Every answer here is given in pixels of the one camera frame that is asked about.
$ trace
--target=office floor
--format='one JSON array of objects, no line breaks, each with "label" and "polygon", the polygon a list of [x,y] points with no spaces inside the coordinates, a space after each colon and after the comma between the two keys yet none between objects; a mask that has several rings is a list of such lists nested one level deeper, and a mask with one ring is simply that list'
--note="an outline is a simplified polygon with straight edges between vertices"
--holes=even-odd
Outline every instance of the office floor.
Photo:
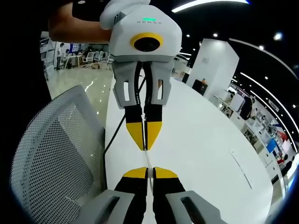
[{"label": "office floor", "polygon": [[47,82],[51,97],[55,98],[76,85],[82,85],[101,124],[106,127],[109,89],[113,77],[112,70],[106,68],[106,64],[103,64],[101,69],[73,68],[54,71]]}]

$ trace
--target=yellow lens ring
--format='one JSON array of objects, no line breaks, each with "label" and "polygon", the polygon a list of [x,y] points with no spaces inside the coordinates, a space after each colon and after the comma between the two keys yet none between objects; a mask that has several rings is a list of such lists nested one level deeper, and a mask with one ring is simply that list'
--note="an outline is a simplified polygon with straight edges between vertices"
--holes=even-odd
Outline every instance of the yellow lens ring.
[{"label": "yellow lens ring", "polygon": [[163,37],[161,35],[155,34],[155,33],[146,32],[146,33],[140,33],[140,34],[137,34],[137,35],[133,36],[131,38],[131,41],[130,41],[131,46],[133,48],[135,48],[135,46],[134,46],[135,42],[138,41],[138,40],[140,40],[140,39],[142,39],[142,38],[145,38],[145,37],[154,38],[157,41],[159,41],[159,43],[160,43],[159,47],[161,47],[163,45]]}]

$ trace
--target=black ceiling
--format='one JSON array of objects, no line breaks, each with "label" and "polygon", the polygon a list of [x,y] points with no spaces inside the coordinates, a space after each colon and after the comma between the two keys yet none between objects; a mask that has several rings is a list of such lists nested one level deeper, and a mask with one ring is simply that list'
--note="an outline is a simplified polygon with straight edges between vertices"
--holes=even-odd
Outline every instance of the black ceiling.
[{"label": "black ceiling", "polygon": [[[295,1],[283,3],[274,1],[250,0],[250,4],[234,2],[215,2],[198,5],[178,13],[171,10],[192,0],[151,0],[154,5],[169,15],[182,29],[182,52],[192,54],[189,65],[193,66],[199,51],[199,41],[203,38],[213,38],[213,33],[218,33],[217,39],[228,41],[238,54],[240,61],[235,72],[238,84],[243,84],[247,92],[251,90],[262,98],[272,97],[258,85],[250,82],[240,75],[240,72],[252,77],[270,92],[272,92],[287,108],[289,113],[299,125],[299,80],[281,63],[266,53],[255,48],[229,41],[234,38],[256,46],[263,45],[265,50],[274,54],[286,63],[299,77],[299,38],[298,14]],[[85,15],[97,20],[100,15],[99,6],[108,0],[87,0]],[[283,33],[281,41],[274,41],[276,32]],[[285,111],[279,106],[279,114],[289,131],[294,131],[293,139],[299,141],[294,124]]]}]

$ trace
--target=green indicator light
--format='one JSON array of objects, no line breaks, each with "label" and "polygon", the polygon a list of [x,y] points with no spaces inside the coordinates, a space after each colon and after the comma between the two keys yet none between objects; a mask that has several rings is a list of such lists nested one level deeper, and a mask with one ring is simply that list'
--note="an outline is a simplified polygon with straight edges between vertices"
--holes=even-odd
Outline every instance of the green indicator light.
[{"label": "green indicator light", "polygon": [[154,19],[154,18],[143,18],[143,20],[145,20],[145,21],[156,21],[156,19]]}]

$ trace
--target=office desk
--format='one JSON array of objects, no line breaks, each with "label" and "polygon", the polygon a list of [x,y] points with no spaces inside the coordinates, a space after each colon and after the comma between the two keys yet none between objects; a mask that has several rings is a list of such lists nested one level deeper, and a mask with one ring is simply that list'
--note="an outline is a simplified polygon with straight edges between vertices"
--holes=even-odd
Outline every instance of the office desk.
[{"label": "office desk", "polygon": [[[148,152],[152,167],[175,172],[186,190],[194,190],[221,212],[229,224],[257,224],[267,218],[272,184],[251,144],[213,104],[186,84],[171,78],[171,94],[163,108],[161,132]],[[145,88],[140,93],[144,101]],[[124,110],[110,91],[106,145]],[[126,130],[125,122],[106,154],[107,185],[114,189],[127,171],[147,166]],[[148,194],[150,209],[152,195]],[[146,212],[143,223],[153,223]]]},{"label": "office desk", "polygon": [[64,65],[64,69],[66,68],[69,59],[72,59],[72,58],[77,58],[78,59],[78,68],[80,68],[80,60],[79,60],[79,58],[82,57],[82,56],[83,55],[71,55],[71,56],[67,56],[66,57],[67,59],[66,59],[65,65]]}]

